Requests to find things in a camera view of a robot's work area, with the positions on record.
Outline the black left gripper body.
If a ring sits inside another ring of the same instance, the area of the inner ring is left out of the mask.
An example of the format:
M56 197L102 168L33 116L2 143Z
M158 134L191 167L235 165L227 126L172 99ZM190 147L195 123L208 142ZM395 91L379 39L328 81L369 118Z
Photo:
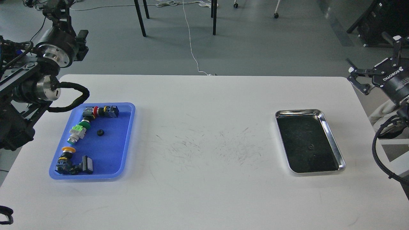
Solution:
M41 57L53 60L61 68L69 67L79 51L75 37L57 26L48 29L35 47Z

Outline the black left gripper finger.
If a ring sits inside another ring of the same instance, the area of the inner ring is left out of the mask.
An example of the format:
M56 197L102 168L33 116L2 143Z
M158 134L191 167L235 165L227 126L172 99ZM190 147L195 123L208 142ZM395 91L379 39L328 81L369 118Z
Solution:
M42 13L52 21L54 27L64 32L74 32L70 16L70 7L73 2L73 0L48 0Z
M88 36L88 30L80 30L78 35L75 38L75 41L78 45L78 52L75 56L74 61L83 61L88 53L89 49L86 46L86 37Z

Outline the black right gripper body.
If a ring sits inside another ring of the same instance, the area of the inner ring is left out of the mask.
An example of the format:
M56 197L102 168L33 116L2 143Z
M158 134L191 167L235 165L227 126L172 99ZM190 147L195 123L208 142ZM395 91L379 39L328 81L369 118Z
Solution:
M397 106L408 100L409 94L409 59L400 58L396 66L393 66L390 58L374 66L374 69L384 72L383 75L374 75L372 84L379 87L387 97Z

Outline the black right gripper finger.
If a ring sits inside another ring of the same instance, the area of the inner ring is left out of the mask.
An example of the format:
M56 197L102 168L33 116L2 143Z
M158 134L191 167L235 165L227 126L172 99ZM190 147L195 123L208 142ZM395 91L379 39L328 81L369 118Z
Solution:
M393 53L392 57L390 58L392 64L399 64L401 58L401 50L405 44L408 44L409 37L401 37L400 35L392 37L385 31L382 32L381 35L388 43L393 45Z
M360 69L358 68L349 58L346 58L346 62L349 64L349 75L347 80L361 93L364 95L369 95L374 85L372 84L372 79L365 71L370 69Z

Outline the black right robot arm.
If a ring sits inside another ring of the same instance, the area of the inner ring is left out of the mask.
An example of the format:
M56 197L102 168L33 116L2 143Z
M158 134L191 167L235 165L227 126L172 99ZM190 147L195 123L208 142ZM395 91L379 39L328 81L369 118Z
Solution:
M397 113L390 116L376 131L372 142L372 155L378 167L389 179L408 185L408 179L395 174L381 162L376 150L377 140L396 138L408 128L409 61L408 58L401 56L403 44L408 43L408 37L400 35L392 37L387 32L382 32L382 37L393 45L392 56L376 64L372 69L360 69L350 59L346 59L350 65L347 80L365 95L370 93L373 86L381 89L391 100L392 109Z

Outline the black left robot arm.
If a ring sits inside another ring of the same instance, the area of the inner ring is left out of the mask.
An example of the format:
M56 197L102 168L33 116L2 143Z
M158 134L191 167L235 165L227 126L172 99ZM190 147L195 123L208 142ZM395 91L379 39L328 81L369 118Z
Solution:
M81 105L89 90L59 82L61 68L82 61L88 30L76 33L70 7L73 0L48 0L42 9L52 27L41 40L14 42L1 37L0 145L17 150L32 141L34 125L46 112L66 112Z

